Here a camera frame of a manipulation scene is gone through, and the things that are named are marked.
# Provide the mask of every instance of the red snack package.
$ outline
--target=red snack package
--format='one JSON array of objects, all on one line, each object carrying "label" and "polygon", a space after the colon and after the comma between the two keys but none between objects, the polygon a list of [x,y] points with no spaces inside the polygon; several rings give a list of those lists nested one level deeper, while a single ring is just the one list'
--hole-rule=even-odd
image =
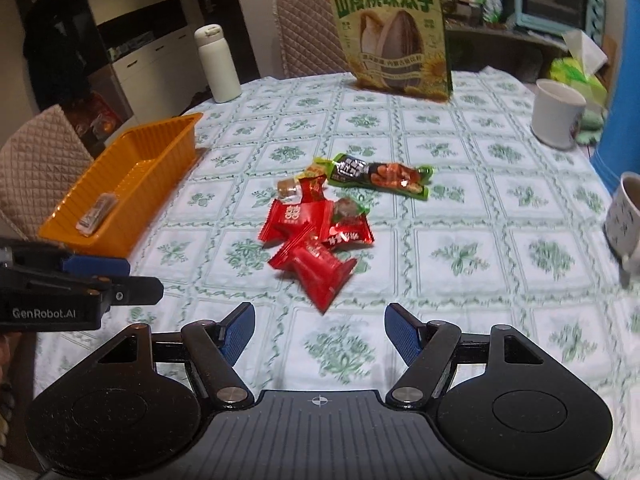
[{"label": "red snack package", "polygon": [[263,242],[286,240],[288,235],[309,223],[318,233],[318,237],[324,241],[329,237],[333,211],[334,203],[331,200],[299,204],[284,204],[280,200],[274,200],[267,220],[258,234],[258,240]]},{"label": "red snack package", "polygon": [[343,217],[334,223],[329,229],[329,238],[324,244],[333,249],[353,242],[371,245],[373,241],[367,215],[363,213],[352,218]]},{"label": "red snack package", "polygon": [[301,203],[318,202],[325,200],[322,185],[326,180],[326,175],[312,176],[310,178],[301,178],[299,180],[300,190],[302,192]]},{"label": "red snack package", "polygon": [[274,269],[293,270],[300,279],[309,299],[324,314],[358,261],[341,262],[329,252],[316,236],[311,224],[282,246],[269,260]]}]

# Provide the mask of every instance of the cup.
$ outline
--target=cup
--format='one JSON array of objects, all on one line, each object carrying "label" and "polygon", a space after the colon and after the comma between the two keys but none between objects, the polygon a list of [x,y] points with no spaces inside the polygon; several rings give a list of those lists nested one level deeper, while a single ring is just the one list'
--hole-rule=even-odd
[{"label": "cup", "polygon": [[536,85],[531,131],[552,148],[571,149],[580,133],[586,99],[577,90],[551,79],[539,79]]},{"label": "cup", "polygon": [[607,211],[604,232],[622,269],[629,274],[640,270],[640,175],[627,171]]}]

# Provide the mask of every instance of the tablecloth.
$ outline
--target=tablecloth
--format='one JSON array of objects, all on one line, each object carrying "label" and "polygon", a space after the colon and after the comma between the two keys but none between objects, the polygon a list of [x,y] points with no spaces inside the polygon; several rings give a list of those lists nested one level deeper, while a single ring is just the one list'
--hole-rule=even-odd
[{"label": "tablecloth", "polygon": [[[487,69],[454,73],[448,104],[357,90],[347,74],[245,84],[228,104],[205,102],[197,144],[210,148],[132,256],[135,274],[165,286],[158,306],[114,308],[97,332],[41,334],[39,392],[133,322],[155,332],[221,319],[241,301],[256,330],[236,365],[263,388],[377,388],[404,371],[382,313],[397,301],[422,320],[487,333],[507,323],[594,388],[614,433],[599,471],[640,478],[640,308],[622,290],[602,234],[610,197],[578,151],[540,145],[533,95]],[[370,206],[372,247],[338,253],[358,265],[325,316],[295,280],[267,264],[256,239],[276,182],[314,156],[433,164],[428,201],[329,188]],[[180,365],[159,371],[186,381]],[[460,370],[457,380],[481,373]]]}]

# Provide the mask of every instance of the orange plastic tray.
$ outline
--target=orange plastic tray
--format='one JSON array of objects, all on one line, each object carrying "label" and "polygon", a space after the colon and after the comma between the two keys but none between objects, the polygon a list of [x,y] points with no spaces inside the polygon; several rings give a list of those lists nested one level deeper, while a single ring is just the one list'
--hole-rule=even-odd
[{"label": "orange plastic tray", "polygon": [[[194,127],[201,117],[193,114],[127,130],[80,177],[38,234],[83,254],[129,256],[196,161]],[[107,192],[115,193],[118,203],[93,235],[81,235],[76,223]]]}]

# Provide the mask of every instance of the quilted chair cover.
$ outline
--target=quilted chair cover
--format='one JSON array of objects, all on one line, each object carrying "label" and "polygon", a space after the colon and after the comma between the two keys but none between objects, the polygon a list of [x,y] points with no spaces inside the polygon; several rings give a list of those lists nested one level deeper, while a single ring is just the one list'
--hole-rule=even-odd
[{"label": "quilted chair cover", "polygon": [[286,78],[349,71],[329,0],[276,0],[273,13]]},{"label": "quilted chair cover", "polygon": [[44,110],[0,150],[0,216],[22,238],[37,240],[40,225],[93,161],[62,108]]}]

